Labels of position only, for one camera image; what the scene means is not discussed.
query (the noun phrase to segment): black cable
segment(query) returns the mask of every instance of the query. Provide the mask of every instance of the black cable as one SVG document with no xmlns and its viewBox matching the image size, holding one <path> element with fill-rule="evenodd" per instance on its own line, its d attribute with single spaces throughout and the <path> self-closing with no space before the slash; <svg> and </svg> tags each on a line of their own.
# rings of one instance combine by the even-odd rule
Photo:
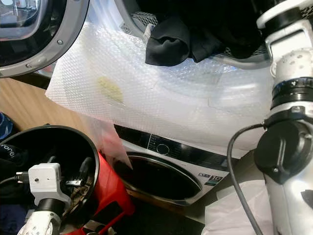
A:
<svg viewBox="0 0 313 235">
<path fill-rule="evenodd" d="M 10 177 L 10 178 L 7 178 L 7 179 L 5 179 L 5 180 L 2 180 L 2 181 L 0 182 L 0 185 L 5 184 L 5 183 L 7 183 L 7 182 L 9 182 L 9 181 L 12 181 L 12 180 L 15 180 L 15 181 L 16 181 L 16 176 L 12 176 L 12 177 Z"/>
<path fill-rule="evenodd" d="M 239 130 L 230 139 L 230 141 L 228 143 L 228 147 L 227 147 L 227 166 L 228 166 L 231 181 L 234 185 L 234 188 L 235 188 L 236 193 L 239 197 L 239 200 L 240 200 L 241 204 L 243 205 L 243 208 L 246 212 L 246 215 L 247 215 L 248 219 L 250 220 L 250 223 L 251 223 L 251 225 L 252 225 L 252 227 L 253 227 L 253 229 L 257 235 L 263 235 L 263 233 L 262 233 L 258 223 L 256 222 L 256 220 L 255 220 L 255 218 L 254 218 L 254 216 L 250 210 L 250 207 L 249 207 L 248 203 L 246 202 L 245 196 L 244 196 L 243 192 L 241 191 L 241 188 L 240 188 L 240 186 L 236 180 L 233 166 L 231 163 L 231 152 L 233 150 L 234 142 L 238 138 L 239 135 L 241 135 L 243 132 L 246 132 L 246 131 L 249 131 L 252 129 L 256 129 L 256 128 L 260 128 L 260 127 L 263 127 L 263 125 L 262 124 L 256 124 L 256 125 L 248 126 L 248 127 L 245 127 L 243 129 Z"/>
<path fill-rule="evenodd" d="M 56 159 L 57 159 L 56 156 L 51 156 L 47 163 L 54 163 Z"/>
</svg>

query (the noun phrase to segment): black bucket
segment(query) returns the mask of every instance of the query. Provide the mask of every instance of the black bucket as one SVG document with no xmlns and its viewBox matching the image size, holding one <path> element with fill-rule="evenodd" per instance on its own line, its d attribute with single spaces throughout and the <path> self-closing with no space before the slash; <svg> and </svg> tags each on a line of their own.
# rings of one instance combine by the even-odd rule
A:
<svg viewBox="0 0 313 235">
<path fill-rule="evenodd" d="M 60 232 L 69 233 L 81 228 L 95 214 L 98 205 L 94 187 L 99 173 L 99 155 L 93 142 L 85 134 L 66 126 L 45 125 L 19 132 L 0 143 L 3 144 L 27 151 L 27 159 L 23 165 L 16 167 L 17 172 L 28 171 L 33 165 L 46 163 L 51 155 L 55 156 L 55 162 L 61 166 L 61 189 L 68 196 L 71 196 L 71 190 L 65 188 L 65 181 L 73 179 L 86 157 L 91 157 L 93 164 L 89 171 L 89 189 L 77 206 L 63 217 Z M 20 204 L 27 210 L 36 207 L 28 184 L 20 187 L 20 193 L 11 194 L 12 197 L 3 198 L 2 189 L 1 204 Z"/>
</svg>

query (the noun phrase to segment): yellow stain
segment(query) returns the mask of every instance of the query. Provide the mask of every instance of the yellow stain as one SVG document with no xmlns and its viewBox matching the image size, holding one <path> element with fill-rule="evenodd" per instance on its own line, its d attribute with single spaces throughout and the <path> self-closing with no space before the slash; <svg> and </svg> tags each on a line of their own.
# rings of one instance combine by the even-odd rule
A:
<svg viewBox="0 0 313 235">
<path fill-rule="evenodd" d="M 119 86 L 107 77 L 99 77 L 98 83 L 101 87 L 101 93 L 106 97 L 117 102 L 123 103 L 123 94 Z"/>
</svg>

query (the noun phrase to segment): black knob cap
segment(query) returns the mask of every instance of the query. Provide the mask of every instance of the black knob cap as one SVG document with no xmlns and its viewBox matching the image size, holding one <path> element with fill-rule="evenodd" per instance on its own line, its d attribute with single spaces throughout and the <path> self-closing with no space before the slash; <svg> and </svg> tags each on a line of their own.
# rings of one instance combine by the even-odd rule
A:
<svg viewBox="0 0 313 235">
<path fill-rule="evenodd" d="M 258 168 L 274 181 L 283 184 L 308 163 L 312 136 L 298 121 L 272 125 L 261 137 L 254 153 Z"/>
</svg>

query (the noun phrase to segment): wooden floor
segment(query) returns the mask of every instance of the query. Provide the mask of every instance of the wooden floor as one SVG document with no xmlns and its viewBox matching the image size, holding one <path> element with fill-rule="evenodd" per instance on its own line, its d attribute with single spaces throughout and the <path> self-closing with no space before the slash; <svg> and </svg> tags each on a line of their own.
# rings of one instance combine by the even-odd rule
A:
<svg viewBox="0 0 313 235">
<path fill-rule="evenodd" d="M 44 89 L 10 78 L 0 79 L 0 111 L 21 130 L 49 123 L 76 128 L 92 138 L 83 115 L 49 100 Z"/>
</svg>

